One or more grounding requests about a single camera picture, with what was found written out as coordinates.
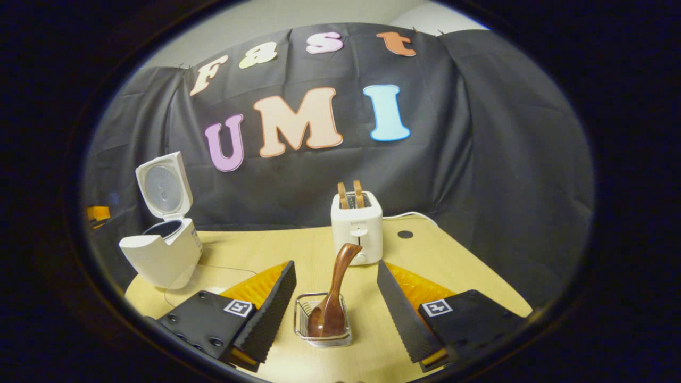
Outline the white rice cooker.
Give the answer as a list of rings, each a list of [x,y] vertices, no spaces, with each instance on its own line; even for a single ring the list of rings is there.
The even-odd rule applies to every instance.
[[[122,238],[119,247],[149,284],[183,288],[194,273],[203,245],[194,221],[186,216],[194,197],[180,151],[139,165],[136,177],[147,209],[162,221],[141,235]]]

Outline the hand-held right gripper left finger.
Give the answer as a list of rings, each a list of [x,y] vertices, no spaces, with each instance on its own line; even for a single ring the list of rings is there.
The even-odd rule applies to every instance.
[[[158,319],[158,329],[220,361],[256,372],[265,363],[296,288],[283,262],[215,294],[202,289]]]

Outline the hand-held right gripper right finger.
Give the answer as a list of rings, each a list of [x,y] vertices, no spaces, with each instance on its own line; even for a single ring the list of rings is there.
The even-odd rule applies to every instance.
[[[476,289],[453,293],[384,260],[377,284],[409,358],[425,372],[482,356],[524,320]]]

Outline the black backdrop cloth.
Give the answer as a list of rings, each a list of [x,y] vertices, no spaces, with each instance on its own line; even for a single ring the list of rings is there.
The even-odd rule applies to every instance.
[[[270,32],[195,67],[138,70],[102,114],[79,203],[127,287],[118,242],[150,226],[135,169],[180,151],[200,230],[324,227],[336,184],[384,212],[419,211],[531,307],[571,279],[594,215],[579,117],[526,54],[486,30],[442,36],[369,23]]]

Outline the white toaster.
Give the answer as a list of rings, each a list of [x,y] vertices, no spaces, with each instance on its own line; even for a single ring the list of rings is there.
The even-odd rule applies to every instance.
[[[362,192],[365,207],[355,206],[353,193],[348,196],[350,208],[341,208],[340,196],[331,202],[331,230],[334,252],[337,254],[345,243],[360,245],[362,250],[351,266],[375,264],[384,255],[384,215],[381,204],[370,191]]]

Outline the brown wooden spoon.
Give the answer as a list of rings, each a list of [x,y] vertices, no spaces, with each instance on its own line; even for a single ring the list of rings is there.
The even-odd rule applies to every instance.
[[[353,243],[345,243],[336,257],[330,291],[326,297],[311,311],[308,319],[309,337],[333,337],[342,335],[345,327],[345,316],[340,302],[340,290],[345,272],[362,247]]]

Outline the clear plastic container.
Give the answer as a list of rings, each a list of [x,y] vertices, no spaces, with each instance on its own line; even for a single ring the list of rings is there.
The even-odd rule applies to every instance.
[[[254,271],[197,264],[182,272],[170,284],[164,293],[164,299],[172,307],[177,307],[201,290],[221,294],[231,286],[255,275]]]

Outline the metal wire chopstick holder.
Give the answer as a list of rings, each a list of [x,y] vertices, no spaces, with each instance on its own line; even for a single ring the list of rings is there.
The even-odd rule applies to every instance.
[[[350,346],[353,341],[350,316],[348,315],[347,305],[343,295],[339,296],[339,301],[343,309],[344,328],[343,332],[337,336],[312,337],[308,332],[308,322],[314,308],[326,298],[327,293],[308,293],[300,294],[296,298],[293,313],[293,330],[300,339],[304,340],[313,347],[333,348]]]

